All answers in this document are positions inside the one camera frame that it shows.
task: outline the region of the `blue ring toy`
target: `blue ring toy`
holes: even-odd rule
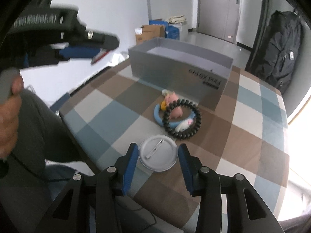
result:
[[[153,111],[153,117],[155,118],[158,125],[163,127],[162,119],[159,117],[159,111],[160,111],[160,104],[157,104],[155,106],[155,110]],[[194,119],[194,118],[195,118],[195,113],[193,111],[191,111],[191,114],[187,119]],[[183,121],[184,120],[179,121],[179,122],[169,122],[169,124],[171,125],[171,128],[174,129]]]

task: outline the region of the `black backpack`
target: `black backpack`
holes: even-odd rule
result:
[[[302,24],[290,11],[271,16],[250,72],[283,94],[288,88],[301,42]]]

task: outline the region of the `gray box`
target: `gray box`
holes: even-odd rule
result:
[[[154,38],[129,49],[132,73],[215,110],[233,59],[167,38]]]

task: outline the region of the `screw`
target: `screw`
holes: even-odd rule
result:
[[[107,168],[107,172],[115,172],[117,169],[114,166],[110,166]]]
[[[237,175],[235,176],[235,178],[236,178],[237,180],[244,180],[244,176],[243,176],[242,174],[237,174]]]
[[[89,31],[88,34],[87,34],[87,38],[88,39],[92,39],[93,33],[94,33],[93,31]]]
[[[73,180],[80,180],[82,178],[81,174],[76,174],[73,176]]]
[[[202,166],[200,171],[204,172],[204,173],[208,173],[210,171],[210,169],[208,167],[206,167],[206,166]]]

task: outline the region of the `person's hand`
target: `person's hand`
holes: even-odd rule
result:
[[[20,92],[23,88],[23,78],[19,75],[12,84],[13,95],[0,105],[0,158],[10,155],[17,142],[18,113],[21,108]]]

